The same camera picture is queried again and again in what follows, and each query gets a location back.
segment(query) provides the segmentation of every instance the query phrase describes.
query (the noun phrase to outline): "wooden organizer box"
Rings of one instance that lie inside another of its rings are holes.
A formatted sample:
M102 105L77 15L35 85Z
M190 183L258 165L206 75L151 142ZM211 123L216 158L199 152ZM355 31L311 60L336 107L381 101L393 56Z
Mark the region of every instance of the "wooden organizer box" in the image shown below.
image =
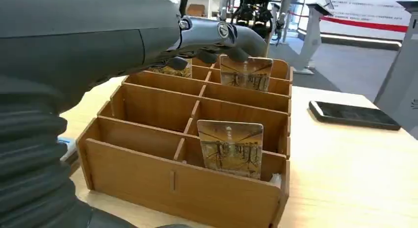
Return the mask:
M288 71L278 63L274 76ZM220 85L216 68L193 66L193 78L125 79L77 140L87 187L215 227L277 227L289 196L291 80L265 93ZM199 119L263 124L261 180L205 168ZM277 173L281 183L270 183Z

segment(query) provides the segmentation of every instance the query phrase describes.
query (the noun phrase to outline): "card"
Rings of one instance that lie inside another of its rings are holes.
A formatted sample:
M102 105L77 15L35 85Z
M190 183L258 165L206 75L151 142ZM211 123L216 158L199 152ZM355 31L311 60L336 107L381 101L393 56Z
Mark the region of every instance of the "card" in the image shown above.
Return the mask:
M220 56L221 84L246 89L267 91L273 60L267 58L248 58L244 63L237 63L226 55Z
M263 125L198 120L206 168L260 179Z
M189 62L184 70L175 70L169 66L163 67L163 68L152 68L149 69L150 71L153 71L155 73L161 73L161 74L170 74L185 78L191 78L192 77L192 59L186 59L187 62Z

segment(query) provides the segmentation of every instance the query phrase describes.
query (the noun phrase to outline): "black phone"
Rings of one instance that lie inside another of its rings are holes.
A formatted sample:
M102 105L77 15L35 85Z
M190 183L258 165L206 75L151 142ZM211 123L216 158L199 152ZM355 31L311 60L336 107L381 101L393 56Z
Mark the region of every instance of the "black phone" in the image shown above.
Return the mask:
M310 101L309 109L319 121L325 123L364 126L386 130L399 130L401 128L398 123L379 109L321 101Z

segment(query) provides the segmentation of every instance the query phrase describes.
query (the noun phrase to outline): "table surface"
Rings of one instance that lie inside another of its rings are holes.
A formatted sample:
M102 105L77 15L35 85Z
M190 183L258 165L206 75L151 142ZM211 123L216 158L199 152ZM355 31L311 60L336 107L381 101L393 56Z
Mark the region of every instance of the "table surface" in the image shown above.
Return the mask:
M77 138L120 84L114 78L62 114L63 134ZM418 227L418 141L389 131L318 122L310 100L375 107L364 96L293 87L290 197L279 227ZM86 188L78 169L77 196L140 228L182 223L208 228Z

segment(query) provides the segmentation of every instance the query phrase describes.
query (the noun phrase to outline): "gray floor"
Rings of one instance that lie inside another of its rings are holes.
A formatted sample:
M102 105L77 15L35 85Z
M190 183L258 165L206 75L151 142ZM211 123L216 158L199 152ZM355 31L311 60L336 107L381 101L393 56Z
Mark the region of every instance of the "gray floor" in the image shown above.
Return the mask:
M269 57L291 61L300 53L303 41L290 37L287 42L294 53L283 53L282 49L270 45ZM295 74L294 85L361 94L373 101L395 55L395 51L322 44L312 58L315 75Z

